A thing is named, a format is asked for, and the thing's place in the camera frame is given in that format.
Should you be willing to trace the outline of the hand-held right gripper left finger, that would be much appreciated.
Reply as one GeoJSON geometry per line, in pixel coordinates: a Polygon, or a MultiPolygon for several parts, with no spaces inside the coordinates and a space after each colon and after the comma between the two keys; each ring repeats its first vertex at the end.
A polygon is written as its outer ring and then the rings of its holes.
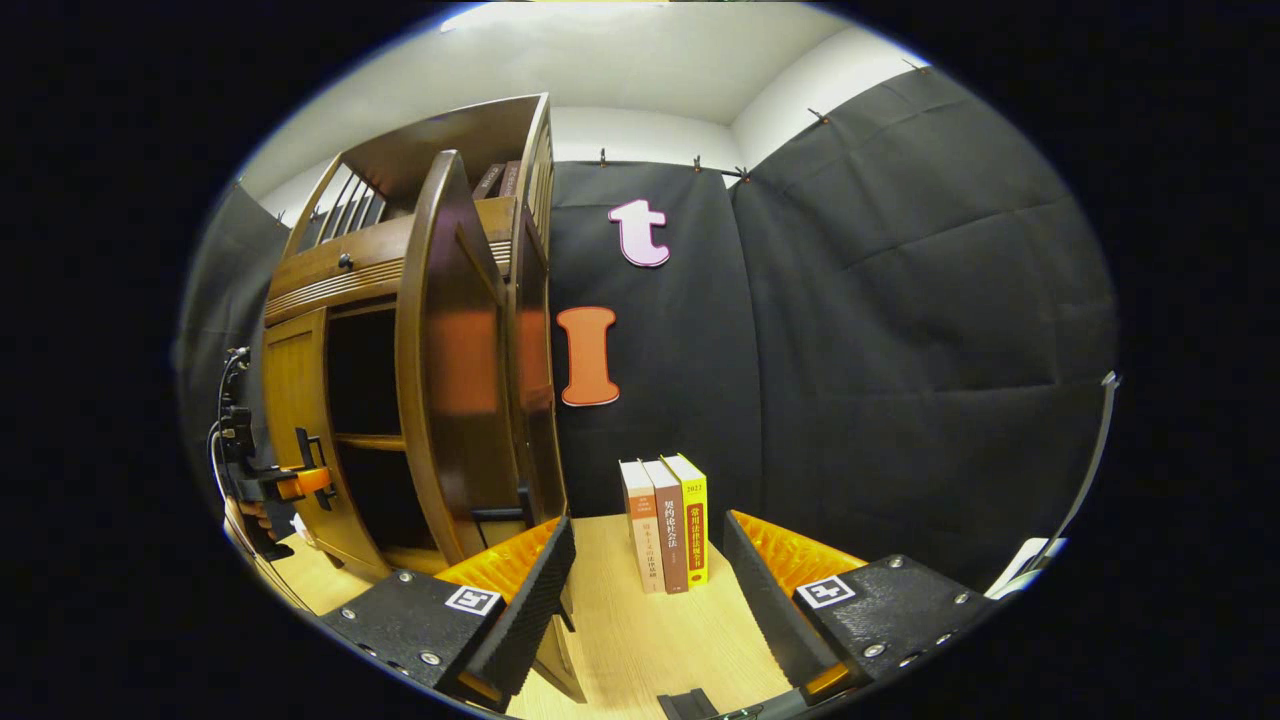
{"type": "Polygon", "coordinates": [[[503,712],[564,610],[575,559],[562,515],[435,575],[393,571],[320,620],[410,682],[503,712]]]}

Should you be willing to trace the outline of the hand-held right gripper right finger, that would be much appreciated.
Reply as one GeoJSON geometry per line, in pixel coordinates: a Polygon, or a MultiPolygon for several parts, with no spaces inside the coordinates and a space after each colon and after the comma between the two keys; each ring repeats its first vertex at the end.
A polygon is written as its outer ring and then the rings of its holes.
{"type": "Polygon", "coordinates": [[[867,562],[737,510],[726,514],[722,553],[809,706],[925,664],[998,607],[909,556],[867,562]]]}

